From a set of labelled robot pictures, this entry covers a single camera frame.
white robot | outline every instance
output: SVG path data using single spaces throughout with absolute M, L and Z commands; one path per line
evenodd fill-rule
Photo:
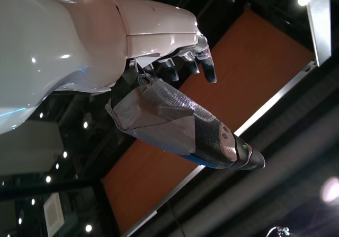
M 0 134 L 53 91 L 109 91 L 127 61 L 145 71 L 160 62 L 178 80 L 174 56 L 194 73 L 198 61 L 216 82 L 207 39 L 187 10 L 148 0 L 0 0 Z

spotlight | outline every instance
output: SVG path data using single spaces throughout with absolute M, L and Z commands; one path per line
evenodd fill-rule
M 339 179 L 329 178 L 322 187 L 322 199 L 325 203 L 339 202 Z
M 300 5 L 300 6 L 305 6 L 305 5 L 307 5 L 309 3 L 309 0 L 298 0 L 298 4 Z
M 88 129 L 91 127 L 92 123 L 93 123 L 92 114 L 90 112 L 87 112 L 83 118 L 83 127 L 85 129 Z
M 86 225 L 85 230 L 86 230 L 87 233 L 89 233 L 92 230 L 92 226 L 91 225 Z

blue stripe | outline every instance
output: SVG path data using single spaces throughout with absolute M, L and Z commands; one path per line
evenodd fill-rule
M 21 109 L 15 110 L 15 111 L 9 111 L 9 112 L 0 114 L 0 117 L 3 117 L 3 116 L 5 116 L 5 115 L 9 115 L 9 114 L 12 114 L 12 113 L 16 113 L 16 112 L 18 112 L 18 111 L 23 111 L 23 110 L 26 110 L 26 108 L 21 108 Z

taped object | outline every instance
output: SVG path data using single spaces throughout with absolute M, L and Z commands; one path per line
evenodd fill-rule
M 212 168 L 258 169 L 261 153 L 179 90 L 148 74 L 114 108 L 106 110 L 124 133 Z

wooden panel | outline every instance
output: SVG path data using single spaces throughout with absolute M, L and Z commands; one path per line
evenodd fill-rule
M 218 82 L 191 75 L 181 91 L 231 130 L 289 82 L 314 57 L 250 10 L 212 50 Z M 121 232 L 130 229 L 196 164 L 136 141 L 103 179 Z

